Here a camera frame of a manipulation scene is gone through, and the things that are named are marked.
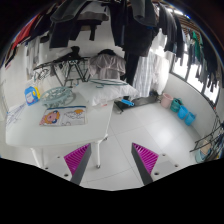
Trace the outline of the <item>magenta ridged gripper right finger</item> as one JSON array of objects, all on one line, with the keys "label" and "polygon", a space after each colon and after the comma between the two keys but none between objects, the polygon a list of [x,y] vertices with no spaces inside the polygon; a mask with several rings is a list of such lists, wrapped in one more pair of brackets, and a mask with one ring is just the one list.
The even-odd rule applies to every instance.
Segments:
[{"label": "magenta ridged gripper right finger", "polygon": [[139,144],[133,143],[131,149],[132,156],[140,173],[144,185],[153,182],[151,172],[158,160],[159,155]]}]

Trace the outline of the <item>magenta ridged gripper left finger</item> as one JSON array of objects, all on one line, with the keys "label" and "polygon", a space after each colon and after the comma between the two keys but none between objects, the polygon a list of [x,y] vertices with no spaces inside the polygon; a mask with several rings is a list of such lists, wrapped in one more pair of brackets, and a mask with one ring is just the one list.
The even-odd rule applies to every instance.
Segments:
[{"label": "magenta ridged gripper left finger", "polygon": [[79,185],[83,178],[87,163],[91,156],[91,145],[86,144],[70,152],[64,157],[66,165],[71,172],[71,182]]}]

